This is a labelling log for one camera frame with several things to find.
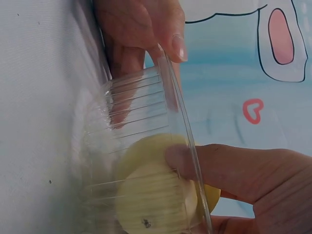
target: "pink oval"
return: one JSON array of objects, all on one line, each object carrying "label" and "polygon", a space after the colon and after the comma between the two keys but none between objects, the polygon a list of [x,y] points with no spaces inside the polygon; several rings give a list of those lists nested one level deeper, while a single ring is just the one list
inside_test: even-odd
[{"label": "pink oval", "polygon": [[291,63],[294,57],[294,46],[284,12],[276,8],[269,19],[269,35],[273,56],[281,65]]}]

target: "cartoon drawing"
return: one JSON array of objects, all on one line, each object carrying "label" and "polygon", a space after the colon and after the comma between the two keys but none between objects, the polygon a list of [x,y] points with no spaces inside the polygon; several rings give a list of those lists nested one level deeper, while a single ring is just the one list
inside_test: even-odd
[{"label": "cartoon drawing", "polygon": [[258,54],[270,78],[302,82],[308,59],[292,0],[180,0],[186,23],[258,13]]}]

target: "red heart outline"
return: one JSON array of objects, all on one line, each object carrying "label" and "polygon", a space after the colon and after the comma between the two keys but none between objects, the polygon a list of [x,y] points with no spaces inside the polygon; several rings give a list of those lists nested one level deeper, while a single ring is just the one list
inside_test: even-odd
[{"label": "red heart outline", "polygon": [[[258,104],[259,106],[257,106],[256,108],[253,109],[254,113],[255,113],[255,118],[253,118],[248,111],[248,107],[250,105],[254,105],[254,104]],[[249,99],[247,101],[244,102],[243,104],[243,114],[245,116],[245,118],[252,124],[259,124],[261,121],[261,116],[260,116],[260,111],[263,109],[264,104],[263,101],[261,99],[258,98],[252,98]]]}]

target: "transparent plastic container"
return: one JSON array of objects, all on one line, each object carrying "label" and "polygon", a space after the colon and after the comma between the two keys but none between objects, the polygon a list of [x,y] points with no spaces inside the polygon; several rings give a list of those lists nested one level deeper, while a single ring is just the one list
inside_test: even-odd
[{"label": "transparent plastic container", "polygon": [[[177,138],[183,138],[191,149],[197,176],[196,204],[201,203],[204,212],[194,213],[189,207],[190,184],[187,181],[185,187],[186,180],[169,167],[166,171],[153,166],[148,174],[130,176],[143,164],[164,162],[163,157],[154,160],[148,144],[156,148],[161,144],[164,149],[179,142]],[[141,149],[147,144],[147,153],[141,158],[136,158],[139,153],[129,153],[138,152],[133,147],[138,142]],[[101,88],[86,111],[83,145],[81,233],[179,234],[190,233],[204,222],[205,232],[212,234],[194,139],[166,56],[159,59],[158,66],[109,81]],[[149,208],[157,211],[144,218]]]}]

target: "yellow ball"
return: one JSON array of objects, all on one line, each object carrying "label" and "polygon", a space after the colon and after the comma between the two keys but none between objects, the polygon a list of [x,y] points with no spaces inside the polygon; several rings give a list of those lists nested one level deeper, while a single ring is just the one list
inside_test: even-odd
[{"label": "yellow ball", "polygon": [[142,138],[132,144],[120,159],[116,180],[123,180],[138,167],[151,162],[165,162],[165,150],[174,144],[186,144],[184,136],[161,133]]},{"label": "yellow ball", "polygon": [[[130,146],[127,149],[127,151],[125,152],[125,154],[119,161],[117,165],[117,169],[116,169],[116,180],[124,180],[126,178],[134,177],[137,175],[145,176],[147,173],[147,171],[145,171],[147,170],[146,168],[148,168],[148,170],[150,170],[151,172],[154,171],[152,165],[156,165],[155,167],[158,168],[157,170],[160,170],[160,171],[161,171],[161,168],[162,169],[164,167],[168,168],[167,163],[165,161],[164,153],[165,153],[165,150],[169,146],[174,145],[174,144],[187,144],[187,141],[184,136],[174,135],[174,134],[157,134],[153,136],[148,136],[146,138],[143,138],[137,141],[136,143],[134,143],[132,146]],[[161,176],[159,176],[158,179],[159,181],[163,180],[162,183],[164,183],[164,185],[166,184],[164,179]],[[138,191],[142,191],[141,193],[144,193],[146,192],[146,190],[148,190],[148,186],[144,188],[144,186],[142,185],[143,184],[146,185],[146,183],[148,183],[148,179],[147,178],[144,179],[144,177],[142,177],[141,180],[140,179],[125,180],[123,183],[121,183],[119,187],[119,193],[126,193],[127,190],[131,190],[131,192],[135,192],[135,190],[138,190]],[[193,182],[192,184],[195,185],[193,186],[194,191],[197,193],[197,197],[199,197],[199,190],[198,190],[197,182]],[[184,189],[191,188],[190,186],[189,187],[182,186],[182,187]],[[205,192],[206,192],[209,211],[212,212],[216,204],[219,201],[220,190],[217,188],[211,187],[209,185],[205,185]],[[136,204],[136,202],[139,202],[139,200],[132,200],[132,204]],[[197,202],[196,215],[195,217],[193,217],[192,223],[193,222],[197,223],[201,221],[201,218],[204,215],[204,208],[202,206],[201,200],[197,199],[196,202]],[[127,201],[121,201],[121,202],[119,201],[119,203],[123,204],[123,203],[127,203]],[[159,208],[160,207],[166,210],[165,208],[166,205],[159,206]],[[189,213],[193,216],[194,214],[192,212],[187,211],[187,214],[188,214],[187,218],[192,219],[192,217],[189,216]],[[124,221],[119,220],[121,225],[122,225],[122,222],[124,222],[124,225],[123,225],[123,227],[125,226],[124,229],[126,230],[126,228],[128,227],[130,228],[129,230],[131,231],[132,228],[129,227],[130,225],[129,223],[125,222],[125,218],[120,218],[120,219],[124,220]]]},{"label": "yellow ball", "polygon": [[188,228],[196,205],[193,181],[155,162],[130,174],[116,197],[118,221],[129,234],[180,234]]}]

